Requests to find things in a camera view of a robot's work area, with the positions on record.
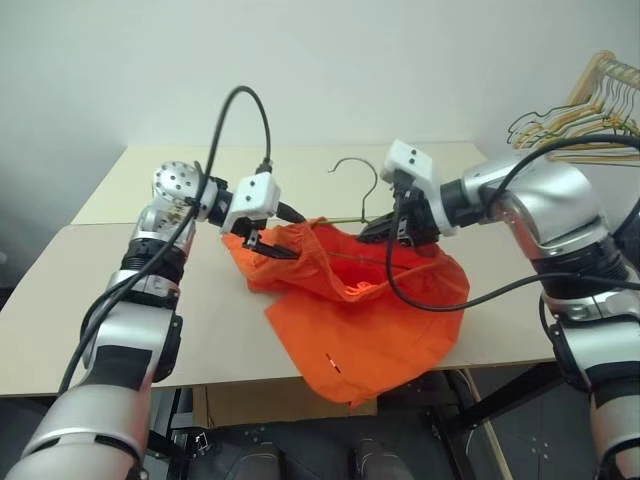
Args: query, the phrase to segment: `beige tabletop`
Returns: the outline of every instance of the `beige tabletop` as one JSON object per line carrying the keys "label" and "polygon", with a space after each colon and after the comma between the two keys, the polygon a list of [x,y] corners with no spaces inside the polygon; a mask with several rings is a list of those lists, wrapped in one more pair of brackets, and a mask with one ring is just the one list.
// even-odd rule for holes
{"label": "beige tabletop", "polygon": [[[425,144],[443,180],[484,161],[471,144]],[[372,173],[343,156],[370,159],[378,168],[388,146],[302,146],[274,148],[274,174],[282,200],[307,217],[359,215],[360,198]],[[78,340],[86,308],[118,269],[133,223],[150,200],[155,168],[167,160],[202,161],[201,147],[129,147],[78,215],[55,236],[0,313],[0,395],[56,391]],[[250,175],[260,148],[223,149],[213,173],[230,189]],[[391,209],[388,186],[380,184],[367,205],[377,216]],[[357,232],[361,225],[347,224]],[[464,267],[471,297],[530,275],[532,268],[503,225],[473,226],[445,238],[441,246]],[[199,224],[185,275],[178,313],[184,318],[176,368],[161,386],[196,385],[298,375],[263,310],[272,299],[250,293],[217,229]],[[458,343],[440,368],[538,362],[553,358],[540,328],[540,287],[530,285],[465,313]]]}

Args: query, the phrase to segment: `white wall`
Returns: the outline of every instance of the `white wall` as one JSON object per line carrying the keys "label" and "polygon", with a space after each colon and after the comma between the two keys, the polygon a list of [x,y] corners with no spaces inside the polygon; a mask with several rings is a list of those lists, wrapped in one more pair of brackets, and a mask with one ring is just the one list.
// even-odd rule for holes
{"label": "white wall", "polygon": [[[640,63],[638,0],[0,0],[4,281],[126,144],[207,143],[238,83],[263,97],[276,144],[498,155],[510,121],[561,103],[601,49]],[[261,140],[243,102],[225,142]]]}

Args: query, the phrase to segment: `metal hanger hook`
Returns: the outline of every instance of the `metal hanger hook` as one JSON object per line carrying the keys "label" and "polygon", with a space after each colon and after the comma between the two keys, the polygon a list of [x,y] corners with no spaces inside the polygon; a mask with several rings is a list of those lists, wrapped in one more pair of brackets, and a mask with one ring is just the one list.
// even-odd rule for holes
{"label": "metal hanger hook", "polygon": [[373,172],[373,186],[369,189],[369,191],[367,193],[364,194],[364,196],[362,197],[362,211],[360,213],[360,222],[362,223],[369,223],[367,221],[366,218],[366,214],[365,214],[365,205],[367,203],[367,197],[369,195],[371,195],[371,193],[376,189],[376,187],[378,186],[378,172],[376,172],[376,168],[371,164],[371,162],[369,160],[366,160],[364,158],[360,158],[360,157],[343,157],[340,160],[338,160],[336,162],[336,164],[333,166],[333,168],[331,170],[328,171],[328,173],[333,173],[335,172],[338,167],[340,166],[340,164],[342,162],[345,162],[347,160],[354,160],[356,162],[361,162],[364,163],[365,165],[367,165],[371,171]]}

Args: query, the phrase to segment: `cardboard box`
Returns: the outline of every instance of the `cardboard box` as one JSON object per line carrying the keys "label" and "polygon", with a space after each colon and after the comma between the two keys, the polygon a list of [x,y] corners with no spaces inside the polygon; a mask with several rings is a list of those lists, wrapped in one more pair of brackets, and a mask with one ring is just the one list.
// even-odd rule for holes
{"label": "cardboard box", "polygon": [[301,377],[193,387],[194,422],[205,428],[376,413],[375,399],[349,409],[319,396]]}

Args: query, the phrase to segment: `orange fabric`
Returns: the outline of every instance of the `orange fabric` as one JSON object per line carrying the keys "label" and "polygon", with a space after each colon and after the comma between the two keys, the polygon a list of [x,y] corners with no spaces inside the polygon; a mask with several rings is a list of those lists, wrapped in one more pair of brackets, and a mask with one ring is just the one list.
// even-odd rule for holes
{"label": "orange fabric", "polygon": [[[433,368],[455,344],[462,312],[424,312],[398,299],[386,281],[385,245],[359,243],[317,220],[265,230],[262,237],[300,258],[262,257],[233,235],[224,243],[251,290],[285,292],[267,317],[323,397],[357,405]],[[398,247],[393,264],[394,278],[413,299],[433,305],[467,299],[464,271],[437,245],[420,254]]]}

